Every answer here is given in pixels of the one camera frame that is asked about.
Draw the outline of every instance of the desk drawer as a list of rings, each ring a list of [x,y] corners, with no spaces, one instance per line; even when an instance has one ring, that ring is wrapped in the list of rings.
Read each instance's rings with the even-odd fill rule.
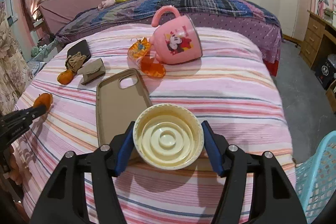
[[[310,63],[314,63],[317,51],[315,51],[312,46],[307,43],[307,41],[304,42],[304,44],[301,47],[302,53],[305,55],[305,57],[309,60]]]
[[[313,19],[312,17],[309,18],[308,28],[312,30],[313,33],[315,33],[317,36],[323,37],[325,25]]]
[[[307,29],[304,39],[313,47],[314,50],[318,51],[322,41],[321,37],[318,37],[311,30]]]

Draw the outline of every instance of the minnie mouse picture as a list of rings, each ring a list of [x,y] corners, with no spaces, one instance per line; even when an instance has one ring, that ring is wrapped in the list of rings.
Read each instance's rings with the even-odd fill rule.
[[[168,41],[166,40],[166,43],[172,55],[175,55],[179,52],[184,52],[185,50],[192,47],[190,44],[190,38],[176,35],[173,32],[170,32],[170,35],[166,35],[166,37],[169,39]]]

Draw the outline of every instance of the silver bolt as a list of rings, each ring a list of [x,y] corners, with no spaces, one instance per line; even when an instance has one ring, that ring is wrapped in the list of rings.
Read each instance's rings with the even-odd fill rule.
[[[236,152],[236,151],[238,150],[238,146],[236,146],[236,145],[234,145],[234,144],[229,145],[229,150],[230,150],[231,152]]]
[[[68,151],[68,152],[65,153],[65,157],[69,159],[69,158],[72,158],[74,156],[74,154],[75,153],[73,151]]]
[[[110,146],[108,144],[103,144],[100,147],[100,150],[103,151],[103,152],[109,151],[110,150]]]
[[[268,158],[268,159],[273,158],[273,154],[272,154],[272,152],[266,151],[264,155],[265,155],[265,157]]]

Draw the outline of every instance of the candy wrapper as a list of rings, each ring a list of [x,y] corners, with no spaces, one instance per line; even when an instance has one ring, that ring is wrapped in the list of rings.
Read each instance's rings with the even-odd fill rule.
[[[142,40],[137,40],[128,49],[128,58],[132,60],[139,69],[148,76],[162,78],[166,74],[164,66],[160,63],[154,63],[155,58],[150,57],[151,44],[144,37]]]

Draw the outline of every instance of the striped bedsheet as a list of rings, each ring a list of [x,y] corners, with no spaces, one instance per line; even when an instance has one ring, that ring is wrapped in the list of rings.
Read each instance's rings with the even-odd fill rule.
[[[126,58],[131,38],[149,37],[154,30],[145,24],[127,24],[86,37],[91,61],[103,59],[105,78],[135,67]],[[143,75],[153,104],[175,103],[188,108],[201,122],[208,120],[215,133],[246,152],[260,155],[272,151],[294,185],[292,143],[281,99],[257,46],[238,33],[197,30],[204,53],[200,60],[165,65],[167,74],[162,80]],[[102,78],[86,86],[80,85],[80,75],[67,86],[56,80],[74,43],[37,74],[16,105],[18,109],[30,107],[43,92],[54,97],[49,114],[37,119],[16,144],[26,166],[23,204],[28,215],[65,152],[88,153],[98,146],[95,102],[96,86]],[[137,163],[113,178],[127,223],[210,223],[225,178],[204,171],[209,168],[205,153],[197,164],[202,171],[189,168],[163,172]],[[241,222],[249,216],[252,185],[253,176],[248,174]],[[97,222],[89,175],[86,197],[90,219]]]

